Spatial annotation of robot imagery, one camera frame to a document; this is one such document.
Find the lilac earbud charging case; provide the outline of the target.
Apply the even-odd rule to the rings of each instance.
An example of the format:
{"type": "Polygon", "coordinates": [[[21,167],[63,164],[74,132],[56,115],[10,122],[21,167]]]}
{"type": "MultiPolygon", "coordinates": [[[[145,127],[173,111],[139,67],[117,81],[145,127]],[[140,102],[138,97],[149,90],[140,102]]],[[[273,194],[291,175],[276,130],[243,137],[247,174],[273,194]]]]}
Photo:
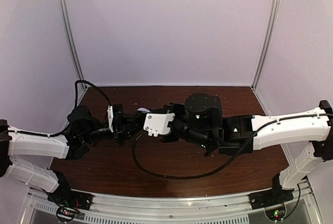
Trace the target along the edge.
{"type": "Polygon", "coordinates": [[[149,109],[147,109],[147,108],[143,108],[143,107],[138,108],[137,111],[144,112],[144,113],[149,113],[149,112],[150,112],[149,109]]]}

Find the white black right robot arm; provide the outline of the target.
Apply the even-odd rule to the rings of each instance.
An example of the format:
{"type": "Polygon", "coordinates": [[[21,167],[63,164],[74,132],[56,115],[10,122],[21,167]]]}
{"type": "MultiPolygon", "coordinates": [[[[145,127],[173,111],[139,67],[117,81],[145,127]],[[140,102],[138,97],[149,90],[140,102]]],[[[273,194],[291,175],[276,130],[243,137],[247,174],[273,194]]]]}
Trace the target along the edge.
{"type": "Polygon", "coordinates": [[[207,155],[218,150],[231,158],[305,141],[306,146],[295,161],[274,177],[273,188],[266,196],[272,204],[279,203],[287,190],[293,190],[320,163],[332,160],[332,107],[327,101],[302,113],[225,118],[218,96],[194,93],[183,104],[149,110],[143,129],[149,136],[161,136],[164,142],[183,139],[201,146],[207,155]]]}

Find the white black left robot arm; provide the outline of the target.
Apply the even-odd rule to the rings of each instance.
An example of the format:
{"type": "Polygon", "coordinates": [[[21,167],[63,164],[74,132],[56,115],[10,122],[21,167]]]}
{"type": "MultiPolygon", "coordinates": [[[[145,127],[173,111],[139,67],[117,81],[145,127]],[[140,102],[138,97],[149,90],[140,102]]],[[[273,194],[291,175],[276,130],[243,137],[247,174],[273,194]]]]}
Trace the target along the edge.
{"type": "Polygon", "coordinates": [[[93,117],[89,108],[77,106],[67,116],[69,126],[62,132],[47,134],[24,131],[1,120],[1,177],[16,179],[53,194],[63,205],[75,200],[65,176],[21,158],[22,155],[78,160],[90,146],[102,140],[115,139],[119,144],[130,139],[144,127],[145,111],[126,114],[121,105],[109,106],[107,120],[93,117]]]}

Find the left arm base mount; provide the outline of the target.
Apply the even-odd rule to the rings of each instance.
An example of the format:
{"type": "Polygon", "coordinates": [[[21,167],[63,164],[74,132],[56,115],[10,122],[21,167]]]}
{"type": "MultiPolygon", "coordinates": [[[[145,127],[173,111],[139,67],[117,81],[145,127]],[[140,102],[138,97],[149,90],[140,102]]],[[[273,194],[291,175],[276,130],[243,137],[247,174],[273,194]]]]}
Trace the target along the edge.
{"type": "Polygon", "coordinates": [[[70,206],[75,209],[90,210],[93,196],[89,193],[72,190],[63,173],[52,170],[55,173],[58,186],[54,192],[47,192],[48,200],[58,205],[70,206]]]}

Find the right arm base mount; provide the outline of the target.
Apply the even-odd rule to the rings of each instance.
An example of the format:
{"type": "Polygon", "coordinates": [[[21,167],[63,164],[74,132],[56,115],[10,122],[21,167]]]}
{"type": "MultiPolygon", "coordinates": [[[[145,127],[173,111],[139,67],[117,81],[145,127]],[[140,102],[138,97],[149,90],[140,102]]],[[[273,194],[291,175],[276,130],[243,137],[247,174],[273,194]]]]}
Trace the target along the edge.
{"type": "Polygon", "coordinates": [[[272,179],[272,188],[249,194],[249,201],[253,210],[266,208],[293,200],[294,189],[285,190],[280,185],[280,173],[272,179]]]}

